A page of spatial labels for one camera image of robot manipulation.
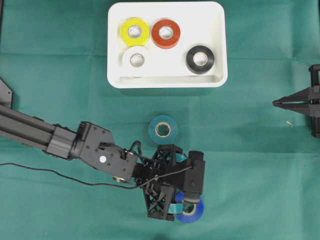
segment small debris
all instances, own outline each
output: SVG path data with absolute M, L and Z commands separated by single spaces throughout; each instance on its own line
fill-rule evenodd
M 289 121 L 285 121 L 288 125 L 290 125 L 290 127 L 291 128 L 293 128 L 294 127 L 294 125 L 291 123 L 291 122 L 289 122 Z

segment black tape roll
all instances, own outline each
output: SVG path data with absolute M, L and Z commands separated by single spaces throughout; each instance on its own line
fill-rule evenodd
M 194 62 L 194 55 L 199 52 L 206 54 L 206 56 L 208 58 L 206 64 L 204 64 L 202 66 L 197 65 Z M 186 65 L 187 65 L 188 69 L 191 72 L 193 72 L 194 74 L 199 74 L 199 75 L 205 74 L 206 72 L 208 72 L 212 68 L 214 63 L 215 63 L 215 55 L 206 46 L 202 46 L 202 45 L 194 46 L 193 48 L 191 48 L 188 51 L 188 53 L 186 55 Z

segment blue tape roll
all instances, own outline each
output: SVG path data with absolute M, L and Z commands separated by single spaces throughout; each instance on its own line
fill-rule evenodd
M 182 202 L 185 199 L 184 193 L 178 192 L 175 196 L 175 201 L 176 202 Z M 195 221 L 198 221 L 199 218 L 201 218 L 202 214 L 204 213 L 205 210 L 205 205 L 202 200 L 202 197 L 200 196 L 200 202 L 195 205 L 195 211 L 191 215 L 186 215 L 184 213 L 176 215 L 176 219 L 178 219 L 180 222 L 184 224 L 191 224 L 194 223 Z
M 157 132 L 157 128 L 160 125 L 166 125 L 169 128 L 169 133 L 167 136 L 160 136 L 160 134 Z M 150 138 L 156 144 L 173 144 L 178 135 L 178 125 L 172 117 L 160 115 L 150 122 L 148 132 Z

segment tape roll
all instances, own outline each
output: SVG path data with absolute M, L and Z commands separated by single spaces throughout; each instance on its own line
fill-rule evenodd
M 173 144 L 178 135 L 178 125 L 172 117 L 160 115 L 150 122 L 148 132 L 156 144 Z
M 182 191 L 178 192 L 175 196 L 176 202 L 183 202 L 184 199 L 185 199 L 185 195 Z M 180 222 L 184 224 L 191 224 L 198 221 L 201 218 L 202 214 L 204 213 L 204 210 L 205 210 L 205 205 L 202 200 L 202 197 L 200 196 L 200 202 L 197 204 L 194 204 L 193 209 L 190 213 L 186 213 L 183 210 L 182 214 L 178 214 L 175 217 L 176 219 L 178 219 Z
M 181 162 L 183 162 L 184 160 L 186 160 L 187 159 L 187 157 L 186 157 L 186 155 L 184 155 L 184 154 L 179 154 L 179 153 L 176 153 L 175 154 L 175 161 L 177 162 L 177 163 L 181 163 Z
M 162 49 L 171 49 L 180 39 L 179 25 L 170 19 L 163 19 L 152 27 L 151 35 L 155 45 Z
M 168 214 L 181 214 L 183 212 L 183 203 L 171 203 L 169 205 Z
M 148 24 L 138 17 L 129 18 L 121 27 L 121 38 L 128 47 L 144 46 L 149 36 Z
M 194 74 L 205 74 L 215 63 L 214 53 L 206 46 L 191 48 L 186 55 L 186 65 Z
M 124 71 L 133 77 L 142 77 L 148 67 L 148 51 L 142 46 L 128 48 L 122 56 Z

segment teal tape roll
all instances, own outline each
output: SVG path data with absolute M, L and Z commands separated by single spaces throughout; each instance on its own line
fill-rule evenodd
M 169 214 L 182 214 L 184 208 L 183 203 L 171 203 L 168 209 Z
M 178 135 L 178 125 L 172 117 L 160 115 L 150 122 L 148 132 L 156 144 L 173 144 Z
M 184 154 L 179 154 L 179 153 L 175 154 L 175 160 L 177 163 L 181 163 L 186 159 L 187 159 L 187 157 Z

